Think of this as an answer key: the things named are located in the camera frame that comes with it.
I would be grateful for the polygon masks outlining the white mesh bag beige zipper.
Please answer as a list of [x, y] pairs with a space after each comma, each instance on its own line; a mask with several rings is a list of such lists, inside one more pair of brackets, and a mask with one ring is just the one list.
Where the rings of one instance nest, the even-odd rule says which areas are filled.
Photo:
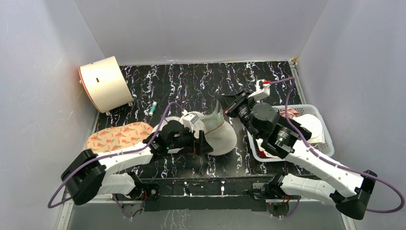
[[[164, 119], [164, 126], [170, 120], [180, 120], [178, 116], [170, 116]], [[205, 138], [207, 142], [213, 147], [213, 152], [209, 153], [212, 156], [220, 156], [232, 151], [237, 144], [237, 135], [233, 127], [228, 123], [224, 122], [222, 126], [218, 129], [207, 133], [205, 130]]]

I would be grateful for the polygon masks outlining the pale green bra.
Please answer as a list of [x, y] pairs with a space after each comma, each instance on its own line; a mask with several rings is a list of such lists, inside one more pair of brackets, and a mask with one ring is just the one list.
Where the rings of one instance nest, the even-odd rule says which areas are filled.
[[223, 125], [223, 123], [225, 122], [223, 113], [224, 112], [219, 101], [216, 101], [213, 112], [211, 114], [200, 117], [200, 120], [203, 122], [207, 133], [218, 129], [220, 126]]

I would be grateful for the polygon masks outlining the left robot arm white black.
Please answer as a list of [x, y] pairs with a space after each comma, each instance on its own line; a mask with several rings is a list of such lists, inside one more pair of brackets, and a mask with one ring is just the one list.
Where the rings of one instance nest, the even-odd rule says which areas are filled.
[[76, 205], [106, 194], [122, 194], [132, 200], [148, 196], [157, 199], [158, 185], [143, 183], [125, 170], [156, 162], [169, 154], [206, 155], [212, 151], [204, 131], [193, 131], [171, 120], [134, 146], [105, 153], [82, 151], [62, 173], [61, 180]]

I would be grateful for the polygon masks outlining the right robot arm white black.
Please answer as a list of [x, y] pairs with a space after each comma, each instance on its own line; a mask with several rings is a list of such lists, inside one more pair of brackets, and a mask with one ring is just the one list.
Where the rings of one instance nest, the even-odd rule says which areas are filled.
[[252, 185], [250, 193], [254, 198], [302, 196], [333, 205], [352, 219], [363, 219], [375, 185], [373, 172], [352, 173], [330, 158], [323, 160], [317, 150], [304, 143], [311, 136], [309, 131], [300, 137], [302, 128], [298, 122], [281, 116], [268, 103], [255, 102], [246, 90], [234, 95], [219, 95], [218, 101], [224, 114], [238, 118], [266, 152], [316, 176], [316, 179], [308, 179], [290, 173], [276, 174], [267, 184]]

